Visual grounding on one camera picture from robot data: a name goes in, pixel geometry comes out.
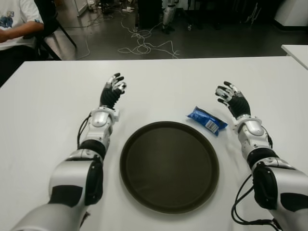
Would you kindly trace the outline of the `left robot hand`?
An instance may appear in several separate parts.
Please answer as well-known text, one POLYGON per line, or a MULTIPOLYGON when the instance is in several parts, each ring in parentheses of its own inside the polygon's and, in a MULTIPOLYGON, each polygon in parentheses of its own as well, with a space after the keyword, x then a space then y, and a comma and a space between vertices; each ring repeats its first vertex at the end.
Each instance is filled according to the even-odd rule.
POLYGON ((124 82, 124 77, 120 73, 113 74, 106 82, 101 96, 100 106, 114 110, 114 106, 120 96, 125 93, 127 84, 124 82))

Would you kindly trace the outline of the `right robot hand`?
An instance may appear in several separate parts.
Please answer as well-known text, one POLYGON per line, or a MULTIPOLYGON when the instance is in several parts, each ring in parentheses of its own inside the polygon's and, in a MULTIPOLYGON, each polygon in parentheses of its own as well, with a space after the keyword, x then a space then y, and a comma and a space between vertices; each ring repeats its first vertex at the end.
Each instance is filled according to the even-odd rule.
POLYGON ((244 115, 250 116, 250 105, 242 92, 230 82, 224 81, 223 84, 216 88, 217 101, 224 104, 235 119, 244 115))

